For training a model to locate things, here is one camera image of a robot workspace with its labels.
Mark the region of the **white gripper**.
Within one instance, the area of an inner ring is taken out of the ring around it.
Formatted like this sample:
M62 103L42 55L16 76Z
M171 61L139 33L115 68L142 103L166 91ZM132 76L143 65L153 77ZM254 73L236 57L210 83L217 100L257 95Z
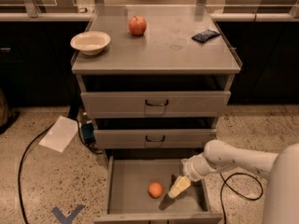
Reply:
M197 182L209 174L209 164L203 154L194 155L188 159L182 159L182 173L174 185L168 191L168 196L175 199L181 192L186 190L192 182Z

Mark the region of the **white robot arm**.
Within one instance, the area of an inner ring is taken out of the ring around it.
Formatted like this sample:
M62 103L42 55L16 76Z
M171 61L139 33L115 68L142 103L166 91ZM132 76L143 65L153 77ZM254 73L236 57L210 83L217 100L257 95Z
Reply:
M263 224L299 224L299 144L271 153L212 140L202 153L184 159L182 165L182 174L168 192L170 198L207 175L240 167L268 182Z

